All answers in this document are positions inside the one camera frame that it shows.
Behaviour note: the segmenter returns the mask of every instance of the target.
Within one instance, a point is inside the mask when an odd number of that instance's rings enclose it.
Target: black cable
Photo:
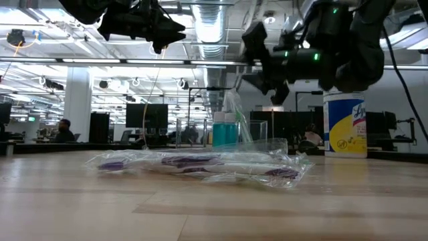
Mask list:
[[[169,19],[173,20],[171,18],[171,16],[168,14],[168,12],[162,6],[159,5],[159,8],[160,8],[160,10],[162,10],[168,16]]]
[[[419,123],[419,126],[421,127],[421,130],[422,130],[423,136],[425,137],[425,139],[426,139],[426,140],[427,140],[427,142],[428,142],[428,134],[427,134],[427,131],[425,130],[425,127],[424,127],[424,125],[423,125],[423,123],[422,123],[421,117],[419,116],[418,112],[416,111],[415,105],[413,104],[412,98],[411,98],[411,96],[410,96],[409,88],[407,87],[407,84],[406,84],[406,82],[404,81],[404,78],[403,78],[403,76],[401,75],[400,70],[399,70],[399,69],[398,69],[398,67],[397,67],[397,61],[395,60],[395,55],[394,55],[394,51],[393,51],[393,46],[392,46],[392,44],[391,44],[391,41],[389,40],[388,33],[387,33],[387,30],[385,29],[385,27],[383,27],[383,32],[384,32],[384,34],[385,34],[385,39],[386,39],[386,41],[387,41],[387,45],[388,45],[388,49],[389,49],[389,54],[391,55],[391,60],[392,60],[392,62],[393,62],[393,66],[394,66],[395,73],[397,73],[397,76],[399,77],[399,79],[400,79],[400,81],[401,81],[401,84],[403,84],[403,88],[404,88],[404,91],[405,91],[405,93],[406,93],[407,100],[409,101],[409,104],[410,104],[410,108],[412,109],[413,114],[415,115],[416,120],[417,120],[417,122]]]
[[[300,18],[302,19],[302,22],[305,22],[305,19],[304,19],[304,16],[303,16],[302,10],[300,9],[300,1],[299,1],[299,0],[296,0],[296,3],[297,3],[297,11],[298,11],[298,13],[299,13],[299,16],[300,16]]]

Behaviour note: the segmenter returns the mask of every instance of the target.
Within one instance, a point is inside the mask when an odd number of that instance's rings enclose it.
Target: metal frame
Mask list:
[[[152,68],[215,68],[228,66],[249,66],[245,62],[225,60],[156,60],[156,59],[102,59],[102,58],[28,58],[28,57],[0,57],[0,62],[35,64],[43,66],[71,66],[71,67],[152,67]],[[428,66],[398,65],[399,70],[428,70]],[[394,66],[386,65],[384,70],[394,70]]]

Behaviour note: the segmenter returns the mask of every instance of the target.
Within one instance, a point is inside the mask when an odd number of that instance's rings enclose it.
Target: disinfecting wipes canister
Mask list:
[[[362,93],[324,93],[324,144],[327,157],[367,157]]]

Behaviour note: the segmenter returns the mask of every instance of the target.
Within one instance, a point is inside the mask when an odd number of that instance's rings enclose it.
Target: wooden table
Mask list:
[[[311,157],[291,190],[0,158],[0,240],[428,240],[428,165]]]

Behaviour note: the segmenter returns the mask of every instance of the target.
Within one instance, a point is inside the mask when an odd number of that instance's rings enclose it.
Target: plastic bag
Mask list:
[[[241,97],[236,92],[236,89],[227,90],[225,92],[223,111],[236,114],[236,121],[239,125],[240,137],[242,142],[251,143],[253,141],[253,138],[251,137],[248,122],[243,113]]]
[[[270,187],[295,186],[313,166],[307,156],[286,155],[286,141],[242,143],[221,151],[175,149],[109,151],[86,165],[99,171],[142,169],[202,177],[204,183],[256,181]]]

